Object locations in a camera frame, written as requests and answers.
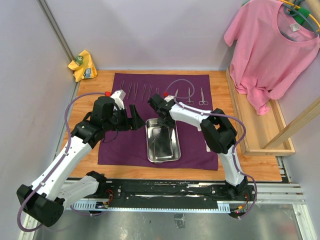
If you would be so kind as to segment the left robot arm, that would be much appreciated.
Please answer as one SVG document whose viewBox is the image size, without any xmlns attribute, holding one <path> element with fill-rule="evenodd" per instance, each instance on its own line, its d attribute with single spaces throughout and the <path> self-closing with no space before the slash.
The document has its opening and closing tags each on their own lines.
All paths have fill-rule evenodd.
<svg viewBox="0 0 320 240">
<path fill-rule="evenodd" d="M 22 184 L 16 194 L 20 203 L 17 214 L 19 228 L 28 232 L 21 223 L 25 212 L 41 225 L 51 227 L 62 216 L 65 209 L 80 199 L 93 195 L 101 198 L 110 193 L 107 178 L 98 172 L 90 171 L 79 182 L 63 187 L 65 180 L 78 163 L 105 138 L 109 131 L 135 131 L 145 126 L 135 105 L 129 106 L 128 117 L 124 106 L 125 92 L 98 92 L 99 96 L 83 120 L 73 130 L 66 129 L 68 140 L 63 150 L 49 167 L 31 185 Z"/>
</svg>

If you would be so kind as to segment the white gauze pad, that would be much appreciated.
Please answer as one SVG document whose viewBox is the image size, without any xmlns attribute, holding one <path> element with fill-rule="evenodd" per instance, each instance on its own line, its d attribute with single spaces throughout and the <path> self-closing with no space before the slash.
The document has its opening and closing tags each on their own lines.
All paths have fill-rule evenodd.
<svg viewBox="0 0 320 240">
<path fill-rule="evenodd" d="M 211 149 L 209 148 L 209 146 L 207 145 L 207 143 L 205 144 L 206 145 L 206 151 L 209 153 L 211 151 Z"/>
</svg>

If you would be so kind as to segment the steel instrument tray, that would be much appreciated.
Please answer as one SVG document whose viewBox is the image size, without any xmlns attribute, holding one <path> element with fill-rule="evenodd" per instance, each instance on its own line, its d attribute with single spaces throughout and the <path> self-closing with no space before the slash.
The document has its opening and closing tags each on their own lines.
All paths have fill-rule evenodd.
<svg viewBox="0 0 320 240">
<path fill-rule="evenodd" d="M 178 161 L 181 149 L 177 126 L 160 126 L 157 118 L 146 121 L 147 158 L 153 164 Z"/>
</svg>

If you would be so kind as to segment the purple surgical wrap cloth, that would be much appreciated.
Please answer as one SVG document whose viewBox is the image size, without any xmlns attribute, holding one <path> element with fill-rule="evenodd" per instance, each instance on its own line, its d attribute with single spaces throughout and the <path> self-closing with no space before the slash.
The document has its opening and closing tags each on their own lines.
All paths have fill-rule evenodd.
<svg viewBox="0 0 320 240">
<path fill-rule="evenodd" d="M 191 91 L 195 90 L 191 97 L 191 100 L 194 101 L 193 107 L 204 110 L 213 108 L 210 77 L 208 75 L 117 73 L 114 76 L 113 92 L 121 89 L 121 81 L 124 81 L 125 93 L 128 93 L 129 84 L 132 83 L 129 99 L 126 97 L 124 104 L 126 106 L 134 104 L 144 121 L 157 118 L 157 114 L 147 103 L 150 85 L 153 86 L 151 96 L 156 94 L 156 88 L 159 88 L 160 95 L 164 92 L 175 94 L 178 89 L 177 95 L 183 103 L 186 102 L 185 98 L 188 96 L 188 88 L 190 88 Z M 134 83 L 138 83 L 136 101 L 134 101 Z M 142 101 L 144 84 L 147 84 L 147 87 Z M 201 88 L 208 105 L 199 105 Z M 150 162 L 147 156 L 146 129 L 142 127 L 133 131 L 107 132 L 104 140 L 100 142 L 98 164 L 216 171 L 218 169 L 218 155 L 213 151 L 206 151 L 206 143 L 202 132 L 198 131 L 196 127 L 181 121 L 177 122 L 176 127 L 181 150 L 181 157 L 177 161 L 157 164 Z"/>
</svg>

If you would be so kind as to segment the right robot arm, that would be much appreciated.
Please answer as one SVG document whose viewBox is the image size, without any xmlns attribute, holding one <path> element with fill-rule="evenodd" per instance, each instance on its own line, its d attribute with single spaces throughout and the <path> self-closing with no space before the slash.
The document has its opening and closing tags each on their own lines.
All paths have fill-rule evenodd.
<svg viewBox="0 0 320 240">
<path fill-rule="evenodd" d="M 237 131 L 229 121 L 230 116 L 219 108 L 210 111 L 188 106 L 173 96 L 162 98 L 155 94 L 148 100 L 148 104 L 158 114 L 162 125 L 171 127 L 180 121 L 201 131 L 207 148 L 217 153 L 222 163 L 226 195 L 232 200 L 238 200 L 244 195 L 248 178 L 239 163 Z"/>
</svg>

